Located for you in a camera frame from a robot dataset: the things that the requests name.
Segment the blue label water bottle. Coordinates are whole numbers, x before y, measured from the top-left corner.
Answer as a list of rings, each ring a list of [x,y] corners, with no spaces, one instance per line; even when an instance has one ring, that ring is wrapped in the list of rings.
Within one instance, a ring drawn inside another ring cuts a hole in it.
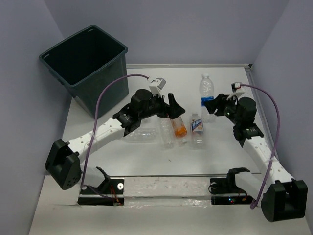
[[[204,103],[214,99],[214,85],[209,77],[209,74],[202,74],[202,79],[199,86],[199,91],[201,95],[201,118],[204,123],[213,123],[215,121],[215,116],[210,114],[205,107]]]

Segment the large orange juice bottle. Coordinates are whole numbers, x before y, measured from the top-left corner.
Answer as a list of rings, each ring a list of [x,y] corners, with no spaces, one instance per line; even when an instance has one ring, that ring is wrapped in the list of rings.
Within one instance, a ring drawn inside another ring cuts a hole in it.
[[[171,124],[174,130],[174,134],[177,138],[182,138],[187,135],[187,129],[184,125],[182,117],[171,120]]]

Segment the red blue label clear bottle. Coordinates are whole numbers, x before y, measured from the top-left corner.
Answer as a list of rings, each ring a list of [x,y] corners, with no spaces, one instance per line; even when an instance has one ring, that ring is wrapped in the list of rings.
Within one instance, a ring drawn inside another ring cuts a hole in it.
[[[205,143],[202,118],[196,112],[193,112],[190,116],[190,133],[192,147],[194,149],[204,148]]]

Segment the clear bottle white cap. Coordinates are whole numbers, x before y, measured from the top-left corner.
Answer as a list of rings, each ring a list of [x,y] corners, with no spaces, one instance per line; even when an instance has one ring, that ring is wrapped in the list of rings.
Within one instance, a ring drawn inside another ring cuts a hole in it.
[[[139,127],[135,131],[125,136],[123,140],[129,143],[151,143],[154,142],[156,138],[157,132],[155,128]]]

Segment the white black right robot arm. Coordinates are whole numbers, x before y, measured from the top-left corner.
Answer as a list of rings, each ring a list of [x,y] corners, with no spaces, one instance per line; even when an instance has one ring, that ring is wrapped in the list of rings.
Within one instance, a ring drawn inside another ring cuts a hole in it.
[[[226,177],[210,180],[210,192],[213,195],[247,193],[261,207],[269,222],[303,218],[308,187],[303,180],[296,180],[289,174],[277,158],[271,155],[264,134],[255,123],[256,102],[249,97],[219,94],[203,104],[210,114],[225,116],[234,124],[235,139],[252,158],[264,178],[257,179],[245,167],[233,168]]]

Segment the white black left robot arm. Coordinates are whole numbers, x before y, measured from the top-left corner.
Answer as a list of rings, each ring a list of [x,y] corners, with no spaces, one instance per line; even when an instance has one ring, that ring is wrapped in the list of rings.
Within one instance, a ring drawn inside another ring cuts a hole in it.
[[[185,113],[172,93],[168,94],[169,103],[159,94],[139,89],[130,103],[114,114],[104,124],[82,136],[67,142],[56,140],[51,147],[45,169],[62,190],[84,183],[97,193],[108,189],[110,178],[100,167],[86,166],[88,157],[106,144],[121,139],[140,127],[141,121],[151,116],[176,119]]]

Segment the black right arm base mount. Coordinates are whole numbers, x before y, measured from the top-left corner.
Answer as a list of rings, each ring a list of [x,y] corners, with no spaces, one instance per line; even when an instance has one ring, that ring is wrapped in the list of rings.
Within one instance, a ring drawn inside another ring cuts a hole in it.
[[[210,178],[208,191],[211,194],[211,204],[217,205],[249,205],[252,197],[244,190],[231,186],[226,178]]]

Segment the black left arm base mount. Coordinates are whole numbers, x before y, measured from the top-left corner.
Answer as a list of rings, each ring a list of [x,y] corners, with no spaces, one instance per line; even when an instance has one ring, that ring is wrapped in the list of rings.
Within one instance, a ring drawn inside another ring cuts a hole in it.
[[[123,206],[125,178],[113,177],[104,189],[85,187],[80,190],[81,206]]]

